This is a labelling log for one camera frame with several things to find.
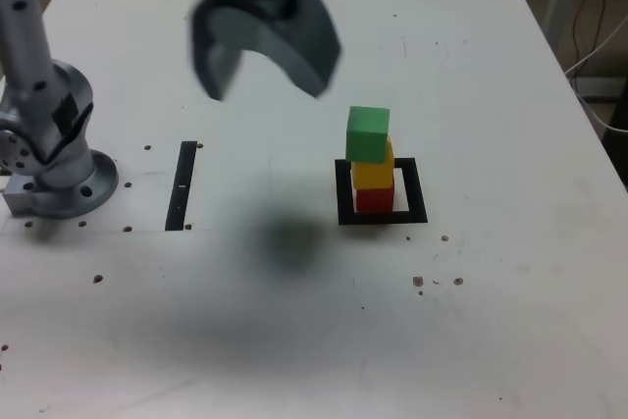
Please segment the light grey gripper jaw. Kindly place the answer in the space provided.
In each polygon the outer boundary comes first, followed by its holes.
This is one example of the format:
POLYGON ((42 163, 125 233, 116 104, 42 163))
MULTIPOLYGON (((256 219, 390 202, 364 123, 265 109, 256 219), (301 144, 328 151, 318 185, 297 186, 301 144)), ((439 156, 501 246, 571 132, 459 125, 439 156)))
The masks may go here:
POLYGON ((207 94, 222 100, 243 51, 259 53, 312 97, 329 86, 340 40, 322 0, 207 0, 207 94))

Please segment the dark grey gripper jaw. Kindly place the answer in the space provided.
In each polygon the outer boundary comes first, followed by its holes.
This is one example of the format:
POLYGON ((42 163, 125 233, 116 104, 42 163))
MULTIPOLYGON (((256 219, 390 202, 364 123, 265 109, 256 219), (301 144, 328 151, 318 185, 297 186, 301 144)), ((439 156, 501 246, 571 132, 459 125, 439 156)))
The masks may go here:
POLYGON ((222 101, 234 79, 246 40, 243 0, 201 0, 191 17, 192 66, 207 95, 222 101))

